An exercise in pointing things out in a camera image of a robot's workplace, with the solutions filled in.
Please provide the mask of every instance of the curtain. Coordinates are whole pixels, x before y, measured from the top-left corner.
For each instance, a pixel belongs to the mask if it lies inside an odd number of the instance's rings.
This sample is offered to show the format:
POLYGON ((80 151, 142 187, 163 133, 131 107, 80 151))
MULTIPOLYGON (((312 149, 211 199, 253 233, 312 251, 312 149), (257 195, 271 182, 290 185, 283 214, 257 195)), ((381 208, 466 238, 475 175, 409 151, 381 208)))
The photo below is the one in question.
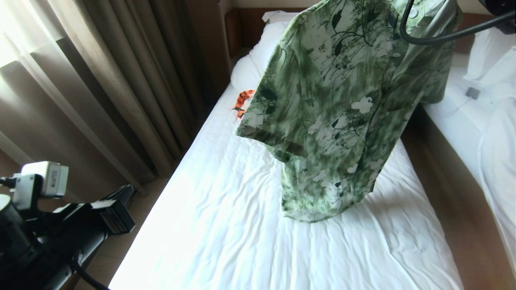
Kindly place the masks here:
POLYGON ((1 173, 59 162, 69 201, 87 202, 172 174, 209 83, 173 1, 0 0, 0 13, 1 173))

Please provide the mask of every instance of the shirt sleeve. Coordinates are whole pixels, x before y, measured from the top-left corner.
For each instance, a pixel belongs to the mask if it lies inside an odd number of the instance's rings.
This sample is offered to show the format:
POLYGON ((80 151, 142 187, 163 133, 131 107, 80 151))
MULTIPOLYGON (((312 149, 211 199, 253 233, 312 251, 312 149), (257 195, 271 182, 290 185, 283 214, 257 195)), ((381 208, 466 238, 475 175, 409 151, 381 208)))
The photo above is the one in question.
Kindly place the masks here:
POLYGON ((236 135, 268 145, 280 161, 303 155, 300 69, 289 37, 276 47, 236 135))

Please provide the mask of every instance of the shirt button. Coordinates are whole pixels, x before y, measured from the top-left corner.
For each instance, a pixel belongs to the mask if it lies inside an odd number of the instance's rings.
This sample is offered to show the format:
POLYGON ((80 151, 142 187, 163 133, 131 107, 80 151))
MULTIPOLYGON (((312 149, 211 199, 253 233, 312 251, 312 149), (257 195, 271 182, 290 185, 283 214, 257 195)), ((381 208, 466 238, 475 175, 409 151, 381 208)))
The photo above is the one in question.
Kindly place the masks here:
POLYGON ((415 18, 417 16, 418 10, 417 8, 410 9, 409 18, 415 18))

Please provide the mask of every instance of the bed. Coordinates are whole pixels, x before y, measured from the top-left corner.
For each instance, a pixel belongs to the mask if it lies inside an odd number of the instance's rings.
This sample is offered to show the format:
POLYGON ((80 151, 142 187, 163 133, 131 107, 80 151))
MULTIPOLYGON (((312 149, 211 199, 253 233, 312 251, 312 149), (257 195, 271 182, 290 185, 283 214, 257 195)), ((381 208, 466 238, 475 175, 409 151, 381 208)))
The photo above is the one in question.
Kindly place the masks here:
POLYGON ((401 141, 361 203, 313 224, 281 216, 282 164, 234 135, 234 80, 261 75, 246 57, 109 288, 463 289, 401 141))

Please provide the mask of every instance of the label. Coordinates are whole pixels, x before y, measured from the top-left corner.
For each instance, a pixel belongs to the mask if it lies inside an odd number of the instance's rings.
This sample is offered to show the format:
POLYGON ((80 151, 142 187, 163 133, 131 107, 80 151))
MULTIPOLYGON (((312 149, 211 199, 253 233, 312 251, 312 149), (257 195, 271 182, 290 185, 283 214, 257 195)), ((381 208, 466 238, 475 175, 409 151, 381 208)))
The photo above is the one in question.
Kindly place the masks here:
POLYGON ((50 171, 50 187, 56 187, 57 184, 57 170, 50 171))
POLYGON ((100 216, 114 234, 127 232, 127 227, 122 223, 122 220, 114 209, 107 208, 105 211, 100 213, 100 216))

